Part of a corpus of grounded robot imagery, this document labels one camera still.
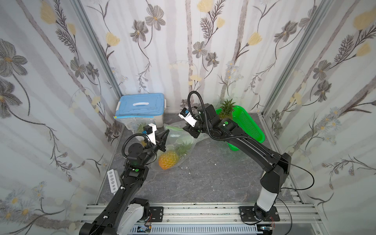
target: gray marble surface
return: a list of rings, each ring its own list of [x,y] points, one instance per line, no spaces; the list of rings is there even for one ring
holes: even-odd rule
[[[261,128],[257,114],[251,114]],[[164,114],[164,123],[181,121],[177,114]],[[121,137],[114,160],[109,169],[119,175],[124,170],[125,159],[121,155],[122,144],[131,135],[125,130]],[[134,138],[128,146],[135,143]],[[270,148],[268,139],[263,144]],[[177,168],[156,172],[149,170],[146,181],[136,197],[149,202],[255,202],[259,196],[260,178],[263,170],[241,151],[232,151],[227,143],[210,138],[198,142],[188,157]],[[113,197],[108,179],[105,179],[98,203],[108,203]],[[284,201],[292,201],[287,193],[279,196]]]

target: green plastic basket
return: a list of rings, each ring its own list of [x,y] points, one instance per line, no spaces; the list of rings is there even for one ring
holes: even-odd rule
[[[262,143],[265,140],[265,135],[262,130],[257,126],[251,116],[241,106],[235,105],[232,112],[232,120],[236,122],[250,137],[254,138],[258,142]],[[238,151],[239,149],[232,144],[227,143],[232,151]]]

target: floral wallpaper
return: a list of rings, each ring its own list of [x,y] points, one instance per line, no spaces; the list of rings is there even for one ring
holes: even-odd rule
[[[266,113],[330,234],[373,234],[376,4],[334,1]],[[292,168],[298,188],[312,182]]]
[[[0,230],[77,233],[122,131],[118,97],[70,2],[2,1],[0,22]]]
[[[192,90],[260,112],[319,0],[82,0],[123,94]]]

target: power strip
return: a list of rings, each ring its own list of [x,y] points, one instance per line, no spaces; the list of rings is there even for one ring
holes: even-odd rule
[[[120,187],[120,179],[117,170],[111,169],[107,172],[108,182],[110,183],[111,193],[115,195]]]

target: blue storage box lid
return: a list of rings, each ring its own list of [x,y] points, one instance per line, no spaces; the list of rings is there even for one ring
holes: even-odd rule
[[[136,94],[122,96],[116,110],[116,118],[153,117],[164,112],[162,93]]]

